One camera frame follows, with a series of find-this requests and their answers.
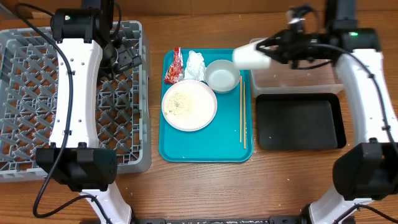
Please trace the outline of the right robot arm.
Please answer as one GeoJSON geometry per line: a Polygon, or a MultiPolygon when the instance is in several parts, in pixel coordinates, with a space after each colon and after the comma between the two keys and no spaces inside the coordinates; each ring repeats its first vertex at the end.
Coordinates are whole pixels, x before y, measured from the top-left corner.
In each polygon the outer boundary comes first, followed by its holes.
{"type": "Polygon", "coordinates": [[[307,208],[307,223],[342,223],[360,208],[397,193],[397,116],[384,79],[379,37],[360,28],[355,1],[328,1],[325,31],[308,34],[308,5],[289,10],[289,26],[254,46],[276,62],[329,60],[345,86],[354,124],[354,148],[333,166],[333,185],[307,208]]]}

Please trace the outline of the white paper cup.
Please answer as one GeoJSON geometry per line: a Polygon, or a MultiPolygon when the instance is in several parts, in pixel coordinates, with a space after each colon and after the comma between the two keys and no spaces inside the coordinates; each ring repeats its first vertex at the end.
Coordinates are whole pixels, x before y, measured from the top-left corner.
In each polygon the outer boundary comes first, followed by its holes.
{"type": "Polygon", "coordinates": [[[267,69],[271,58],[256,49],[260,40],[233,50],[233,63],[239,70],[267,69]]]}

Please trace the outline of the teal serving tray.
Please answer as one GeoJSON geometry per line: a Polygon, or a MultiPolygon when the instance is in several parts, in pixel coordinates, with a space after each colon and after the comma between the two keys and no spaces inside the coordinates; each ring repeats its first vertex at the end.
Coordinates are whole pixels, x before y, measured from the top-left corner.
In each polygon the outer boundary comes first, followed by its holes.
{"type": "Polygon", "coordinates": [[[160,115],[159,152],[169,162],[245,162],[254,150],[251,108],[251,72],[241,70],[246,93],[246,142],[239,137],[239,87],[217,93],[218,108],[205,128],[186,132],[172,127],[160,115]]]}

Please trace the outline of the black plastic tray bin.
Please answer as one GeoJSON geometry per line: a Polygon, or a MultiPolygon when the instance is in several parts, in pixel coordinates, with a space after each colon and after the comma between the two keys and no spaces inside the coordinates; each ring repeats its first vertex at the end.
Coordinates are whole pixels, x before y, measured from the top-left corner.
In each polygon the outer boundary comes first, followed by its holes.
{"type": "Polygon", "coordinates": [[[268,151],[346,146],[340,101],[333,93],[262,94],[256,98],[259,147],[268,151]]]}

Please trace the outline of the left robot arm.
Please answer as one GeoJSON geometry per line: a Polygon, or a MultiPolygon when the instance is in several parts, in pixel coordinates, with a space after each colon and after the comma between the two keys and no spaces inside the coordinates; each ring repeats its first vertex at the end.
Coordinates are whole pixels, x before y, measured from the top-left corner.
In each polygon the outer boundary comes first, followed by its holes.
{"type": "Polygon", "coordinates": [[[48,148],[35,161],[55,180],[92,206],[101,223],[133,223],[132,208],[116,185],[117,155],[100,148],[96,129],[96,91],[102,78],[113,79],[142,63],[129,40],[119,36],[114,1],[83,1],[78,9],[52,16],[50,44],[58,59],[57,109],[48,148]]]}

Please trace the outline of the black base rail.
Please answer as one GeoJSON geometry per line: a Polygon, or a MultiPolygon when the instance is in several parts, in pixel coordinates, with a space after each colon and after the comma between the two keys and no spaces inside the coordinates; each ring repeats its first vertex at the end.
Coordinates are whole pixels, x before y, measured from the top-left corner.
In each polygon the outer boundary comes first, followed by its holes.
{"type": "Polygon", "coordinates": [[[268,218],[242,219],[189,219],[166,220],[164,218],[133,219],[132,224],[308,224],[302,216],[270,216],[268,218]]]}

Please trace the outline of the right wooden chopstick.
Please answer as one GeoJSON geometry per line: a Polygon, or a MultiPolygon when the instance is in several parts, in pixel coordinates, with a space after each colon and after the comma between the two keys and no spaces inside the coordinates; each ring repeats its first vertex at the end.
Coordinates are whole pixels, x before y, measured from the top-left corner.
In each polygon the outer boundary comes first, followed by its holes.
{"type": "Polygon", "coordinates": [[[243,82],[243,146],[247,148],[247,137],[246,137],[246,92],[245,82],[243,82]]]}

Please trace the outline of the large white plate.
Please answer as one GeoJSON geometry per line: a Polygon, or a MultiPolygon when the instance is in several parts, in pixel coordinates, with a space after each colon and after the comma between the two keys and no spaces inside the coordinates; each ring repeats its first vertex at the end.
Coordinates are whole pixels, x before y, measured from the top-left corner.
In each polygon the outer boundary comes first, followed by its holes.
{"type": "Polygon", "coordinates": [[[165,120],[180,131],[198,131],[211,123],[217,112],[217,99],[214,91],[196,80],[184,80],[173,84],[162,99],[162,113],[165,120]],[[173,92],[188,93],[192,97],[192,113],[188,118],[169,116],[164,109],[166,97],[173,92]]]}

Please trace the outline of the rice leftovers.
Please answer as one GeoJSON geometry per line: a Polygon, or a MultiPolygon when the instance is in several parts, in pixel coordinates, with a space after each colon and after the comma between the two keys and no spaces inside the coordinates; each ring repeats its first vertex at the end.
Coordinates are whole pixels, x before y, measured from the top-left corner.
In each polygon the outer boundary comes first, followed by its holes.
{"type": "Polygon", "coordinates": [[[192,113],[193,101],[188,93],[173,92],[165,99],[164,109],[169,116],[188,118],[192,113]]]}

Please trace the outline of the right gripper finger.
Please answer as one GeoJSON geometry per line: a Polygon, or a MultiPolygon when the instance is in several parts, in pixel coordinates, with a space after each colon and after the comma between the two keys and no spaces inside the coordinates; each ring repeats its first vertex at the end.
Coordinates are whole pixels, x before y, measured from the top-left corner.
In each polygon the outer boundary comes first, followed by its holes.
{"type": "Polygon", "coordinates": [[[278,46],[278,47],[285,46],[289,43],[290,38],[291,38],[291,31],[284,29],[274,34],[273,36],[260,41],[256,45],[256,50],[265,50],[266,48],[271,46],[278,46]]]}
{"type": "Polygon", "coordinates": [[[284,52],[280,51],[279,49],[269,50],[262,47],[256,47],[256,50],[262,52],[264,55],[270,57],[276,62],[279,62],[281,64],[288,64],[288,58],[284,55],[284,52]]]}

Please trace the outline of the clear plastic bin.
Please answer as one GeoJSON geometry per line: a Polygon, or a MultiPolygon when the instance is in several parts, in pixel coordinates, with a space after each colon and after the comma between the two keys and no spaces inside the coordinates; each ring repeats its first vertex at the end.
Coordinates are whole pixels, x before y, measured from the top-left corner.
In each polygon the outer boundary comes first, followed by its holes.
{"type": "Polygon", "coordinates": [[[344,90],[331,64],[315,69],[292,70],[272,61],[267,69],[251,70],[253,96],[262,94],[334,93],[344,90]]]}

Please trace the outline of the left wooden chopstick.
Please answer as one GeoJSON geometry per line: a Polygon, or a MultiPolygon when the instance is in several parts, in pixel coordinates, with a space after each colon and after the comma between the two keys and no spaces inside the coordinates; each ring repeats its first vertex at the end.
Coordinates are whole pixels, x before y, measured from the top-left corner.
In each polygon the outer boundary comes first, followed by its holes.
{"type": "Polygon", "coordinates": [[[242,76],[239,77],[239,141],[243,141],[243,84],[242,84],[242,76]]]}

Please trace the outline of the grey metal saucer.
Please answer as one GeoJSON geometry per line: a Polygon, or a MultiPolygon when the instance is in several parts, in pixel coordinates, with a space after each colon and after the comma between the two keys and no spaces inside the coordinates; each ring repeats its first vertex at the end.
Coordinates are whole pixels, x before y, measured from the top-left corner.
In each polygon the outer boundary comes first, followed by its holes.
{"type": "Polygon", "coordinates": [[[215,60],[205,69],[205,82],[216,93],[227,93],[238,86],[240,72],[229,60],[215,60]]]}

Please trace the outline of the wooden chopstick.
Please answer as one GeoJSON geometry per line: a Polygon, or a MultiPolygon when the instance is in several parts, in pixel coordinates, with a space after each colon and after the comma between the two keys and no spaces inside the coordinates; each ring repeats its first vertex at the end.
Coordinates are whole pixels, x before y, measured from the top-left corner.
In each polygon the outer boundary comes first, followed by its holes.
{"type": "Polygon", "coordinates": [[[242,76],[239,77],[239,141],[243,141],[243,84],[242,84],[242,76]]]}
{"type": "Polygon", "coordinates": [[[246,137],[246,92],[245,82],[243,82],[243,146],[247,148],[247,137],[246,137]]]}

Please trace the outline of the grey plastic dish rack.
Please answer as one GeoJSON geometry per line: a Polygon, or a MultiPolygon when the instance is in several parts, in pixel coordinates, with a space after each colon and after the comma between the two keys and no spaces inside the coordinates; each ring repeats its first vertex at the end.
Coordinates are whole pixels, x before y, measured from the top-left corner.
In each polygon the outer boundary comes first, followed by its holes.
{"type": "MultiPolygon", "coordinates": [[[[121,174],[151,165],[148,81],[149,42],[142,24],[123,21],[119,35],[132,42],[142,64],[104,80],[96,91],[99,145],[112,149],[121,174]]],[[[49,144],[57,108],[58,62],[32,29],[1,31],[1,181],[43,179],[35,152],[49,144]]]]}

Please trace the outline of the red snack wrapper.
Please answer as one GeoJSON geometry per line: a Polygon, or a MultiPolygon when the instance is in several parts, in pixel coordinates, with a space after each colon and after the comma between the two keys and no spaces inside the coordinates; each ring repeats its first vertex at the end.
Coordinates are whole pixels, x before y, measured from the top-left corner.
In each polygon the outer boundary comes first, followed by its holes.
{"type": "Polygon", "coordinates": [[[166,84],[175,84],[180,80],[183,80],[184,73],[183,73],[183,56],[180,47],[174,48],[174,58],[166,71],[164,82],[166,84]]]}

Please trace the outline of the crumpled white tissue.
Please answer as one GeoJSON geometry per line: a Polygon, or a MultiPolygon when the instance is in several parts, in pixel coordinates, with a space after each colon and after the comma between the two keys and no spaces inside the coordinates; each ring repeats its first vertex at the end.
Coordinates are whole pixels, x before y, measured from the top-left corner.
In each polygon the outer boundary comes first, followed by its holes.
{"type": "Polygon", "coordinates": [[[191,50],[184,70],[185,80],[205,81],[205,61],[201,53],[191,50]]]}

